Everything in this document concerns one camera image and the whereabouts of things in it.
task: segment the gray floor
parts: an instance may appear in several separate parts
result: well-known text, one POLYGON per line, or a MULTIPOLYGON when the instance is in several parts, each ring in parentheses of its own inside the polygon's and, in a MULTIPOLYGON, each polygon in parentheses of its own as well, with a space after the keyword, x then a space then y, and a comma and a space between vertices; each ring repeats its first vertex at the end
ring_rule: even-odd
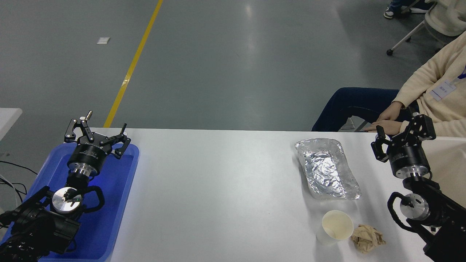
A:
MULTIPOLYGON (((399 89, 434 54, 425 30, 385 54, 423 19, 386 20, 388 2, 164 0, 112 127, 309 131, 338 88, 399 89)), ((24 111, 0 160, 39 170, 72 117, 102 126, 156 4, 0 2, 0 107, 24 111)))

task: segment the crumpled aluminum foil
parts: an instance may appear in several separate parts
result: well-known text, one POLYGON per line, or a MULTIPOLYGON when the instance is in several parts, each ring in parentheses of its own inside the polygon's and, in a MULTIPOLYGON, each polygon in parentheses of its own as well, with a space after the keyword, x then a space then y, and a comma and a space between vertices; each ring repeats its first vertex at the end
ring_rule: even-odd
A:
POLYGON ((295 147, 314 198, 359 199, 361 190, 339 141, 313 138, 296 142, 295 147))

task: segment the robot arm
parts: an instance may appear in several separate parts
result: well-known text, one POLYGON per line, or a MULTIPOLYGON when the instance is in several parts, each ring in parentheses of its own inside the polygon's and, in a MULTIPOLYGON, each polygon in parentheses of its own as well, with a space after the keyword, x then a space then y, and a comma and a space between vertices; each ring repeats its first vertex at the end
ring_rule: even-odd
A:
POLYGON ((89 111, 86 117, 72 119, 65 133, 66 143, 77 143, 67 163, 69 173, 65 186, 56 191, 44 186, 15 210, 0 215, 2 225, 14 222, 12 236, 0 245, 0 261, 36 262, 50 251, 65 253, 79 229, 81 215, 104 206, 101 188, 89 186, 89 182, 99 175, 109 154, 121 158, 131 139, 124 133, 126 124, 120 134, 112 137, 92 132, 87 125, 91 115, 89 111), (74 133, 76 128, 82 132, 79 138, 74 133), (113 149, 120 142, 123 145, 113 149), (95 207, 82 203, 90 192, 95 192, 99 199, 95 207))
POLYGON ((387 139, 384 129, 377 127, 377 137, 371 143, 377 160, 390 161, 395 177, 403 179, 403 186, 412 191, 408 195, 394 192, 388 209, 394 221, 403 229, 417 233, 426 242, 423 250, 435 262, 466 261, 466 209, 445 196, 438 183, 425 178, 431 173, 422 149, 423 140, 435 139, 432 120, 417 115, 406 130, 387 139), (384 152, 382 144, 388 145, 384 152), (400 209, 409 226, 398 218, 393 203, 400 198, 400 209), (434 234, 425 227, 439 230, 434 234))

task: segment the beige sweater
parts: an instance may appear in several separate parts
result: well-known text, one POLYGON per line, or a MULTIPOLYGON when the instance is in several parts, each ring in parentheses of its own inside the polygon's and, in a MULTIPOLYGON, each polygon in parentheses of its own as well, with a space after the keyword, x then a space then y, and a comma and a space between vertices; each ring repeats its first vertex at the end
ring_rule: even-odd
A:
MULTIPOLYGON (((466 137, 466 78, 456 89, 437 101, 429 92, 445 81, 453 81, 466 66, 466 33, 442 48, 404 83, 394 101, 406 107, 414 100, 419 112, 432 118, 437 136, 466 137)), ((401 125, 404 131, 408 121, 401 125)))

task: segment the white paper cup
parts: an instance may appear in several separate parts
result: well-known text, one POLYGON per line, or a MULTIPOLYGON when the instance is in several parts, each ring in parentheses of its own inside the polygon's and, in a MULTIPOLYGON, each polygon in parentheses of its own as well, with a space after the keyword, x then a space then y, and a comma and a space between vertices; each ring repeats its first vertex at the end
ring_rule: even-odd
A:
POLYGON ((332 245, 353 234, 353 221, 345 212, 328 211, 322 217, 322 225, 317 230, 317 240, 324 245, 332 245))

